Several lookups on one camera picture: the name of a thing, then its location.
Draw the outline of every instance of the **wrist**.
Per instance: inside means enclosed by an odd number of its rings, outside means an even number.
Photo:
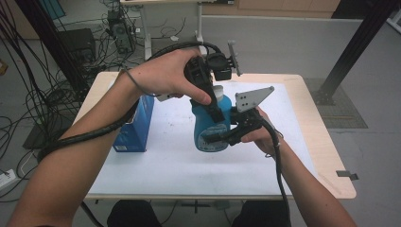
[[[134,70],[131,69],[130,74],[135,74]],[[144,94],[138,86],[130,80],[129,75],[124,70],[119,72],[113,87],[120,93],[119,97],[130,104],[135,103],[135,101]]]

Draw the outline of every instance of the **forearm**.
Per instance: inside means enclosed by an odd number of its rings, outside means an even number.
[[[356,226],[340,202],[282,141],[282,171],[307,226]]]
[[[95,107],[61,138],[110,125],[121,118],[140,95],[127,76],[122,75]],[[113,131],[90,141],[58,149],[45,157],[37,167],[13,214],[18,219],[11,218],[10,224],[60,225],[61,219],[71,221],[96,179],[116,134],[117,131]],[[35,217],[37,222],[32,223],[32,217]],[[49,223],[49,217],[53,217],[55,222]]]

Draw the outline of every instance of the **white table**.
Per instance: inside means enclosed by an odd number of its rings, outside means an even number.
[[[78,118],[98,102],[116,75],[116,72],[98,75]],[[356,196],[350,179],[337,176],[336,170],[344,170],[344,166],[300,76],[245,74],[233,78],[240,82],[258,82],[255,88],[275,86],[277,92],[261,106],[276,128],[296,152],[301,152],[297,154],[304,163],[311,162],[306,166],[336,198]],[[240,84],[232,82],[230,86]],[[243,92],[241,87],[249,90],[249,83],[234,90]],[[277,100],[286,103],[281,107]],[[275,163],[264,158],[255,145],[238,144],[218,153],[200,152],[193,144],[195,122],[188,113],[189,101],[185,98],[163,103],[156,100],[155,104],[148,151],[117,153],[112,149],[87,199],[281,198],[274,176]]]

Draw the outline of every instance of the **metal bracket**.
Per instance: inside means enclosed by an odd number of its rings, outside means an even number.
[[[266,97],[274,91],[274,87],[262,88],[250,92],[235,94],[236,108],[239,113],[257,107]]]
[[[234,68],[235,68],[235,70],[236,70],[236,74],[237,74],[238,76],[241,76],[241,75],[242,75],[242,72],[239,70],[238,61],[236,61],[236,56],[237,56],[237,54],[234,52],[234,48],[233,48],[233,45],[234,45],[234,44],[235,44],[235,41],[234,41],[234,40],[229,40],[229,41],[228,41],[228,48],[229,48],[229,50],[230,50],[231,58],[233,59],[233,64],[234,64]]]

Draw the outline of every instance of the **table leg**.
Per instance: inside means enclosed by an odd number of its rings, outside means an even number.
[[[198,29],[195,31],[195,35],[197,37],[198,42],[203,42],[203,37],[201,36],[201,10],[202,3],[198,3]],[[204,46],[200,46],[200,52],[202,55],[206,55],[206,48]]]
[[[144,29],[145,33],[145,61],[147,61],[151,57],[151,38],[150,34],[148,33],[147,15],[143,5],[137,6],[137,8],[139,9],[139,13],[141,15],[142,29]]]

